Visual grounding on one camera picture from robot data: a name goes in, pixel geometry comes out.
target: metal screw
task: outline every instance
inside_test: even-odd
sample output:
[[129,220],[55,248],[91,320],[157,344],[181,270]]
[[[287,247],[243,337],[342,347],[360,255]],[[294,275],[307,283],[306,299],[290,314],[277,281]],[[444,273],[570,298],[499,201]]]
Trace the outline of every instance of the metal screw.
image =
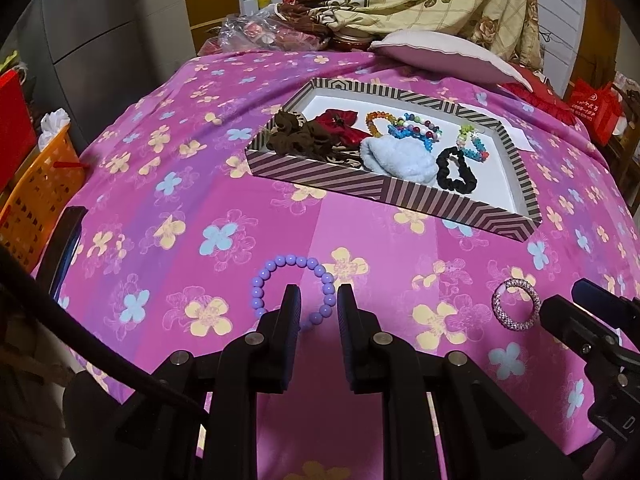
[[264,336],[260,332],[249,332],[244,336],[244,342],[248,345],[259,345],[264,341]]
[[468,361],[468,359],[466,358],[466,354],[463,352],[459,352],[458,350],[451,352],[449,354],[448,359],[452,365],[456,365],[456,366],[465,365],[466,362]]
[[183,365],[189,360],[189,353],[186,350],[176,350],[171,354],[169,360],[171,361],[171,364],[178,366]]
[[388,345],[394,340],[394,337],[387,332],[378,332],[373,335],[373,341],[379,345]]

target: red scrunchie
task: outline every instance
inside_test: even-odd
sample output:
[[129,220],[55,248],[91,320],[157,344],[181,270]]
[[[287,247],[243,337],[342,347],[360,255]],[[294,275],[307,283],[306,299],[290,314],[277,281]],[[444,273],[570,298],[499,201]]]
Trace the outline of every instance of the red scrunchie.
[[368,133],[352,127],[357,117],[357,112],[333,110],[330,108],[318,115],[315,121],[321,124],[330,134],[339,136],[345,146],[357,148],[362,139],[370,137]]

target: white pillow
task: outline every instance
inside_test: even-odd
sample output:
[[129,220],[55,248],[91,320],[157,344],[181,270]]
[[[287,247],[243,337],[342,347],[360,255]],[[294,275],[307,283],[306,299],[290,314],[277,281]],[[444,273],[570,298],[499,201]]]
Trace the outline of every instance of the white pillow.
[[404,28],[369,47],[416,68],[456,77],[470,83],[531,85],[509,63],[471,41],[430,30]]

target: floral bedsheet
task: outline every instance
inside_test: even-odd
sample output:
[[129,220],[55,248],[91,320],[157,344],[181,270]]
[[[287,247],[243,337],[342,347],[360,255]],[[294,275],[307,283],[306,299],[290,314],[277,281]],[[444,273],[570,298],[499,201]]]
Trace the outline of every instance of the floral bedsheet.
[[[521,152],[543,223],[524,243],[394,206],[251,176],[244,146],[314,76],[388,84],[481,105],[526,132]],[[89,209],[59,303],[145,370],[171,352],[222,349],[256,325],[250,280],[276,254],[316,257],[351,283],[361,308],[417,349],[465,351],[565,452],[596,429],[580,358],[539,326],[516,333],[490,298],[510,277],[542,298],[570,297],[586,277],[640,295],[632,219],[580,126],[498,92],[433,76],[366,52],[216,55],[187,62],[131,105],[82,155],[92,174],[72,204]],[[277,308],[287,283],[303,316],[321,301],[311,272],[287,267],[265,286]],[[528,296],[503,305],[526,319]],[[382,478],[378,396],[348,388],[336,316],[298,340],[283,396],[262,396],[260,478]],[[130,391],[81,363],[112,396]]]

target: gray cabinet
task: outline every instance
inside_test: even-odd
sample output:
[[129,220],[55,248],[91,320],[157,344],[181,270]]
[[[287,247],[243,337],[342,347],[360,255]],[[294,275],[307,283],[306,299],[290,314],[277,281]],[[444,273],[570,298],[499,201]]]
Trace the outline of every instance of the gray cabinet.
[[158,86],[133,0],[33,0],[16,31],[20,56],[36,78],[35,105],[69,113],[78,153]]

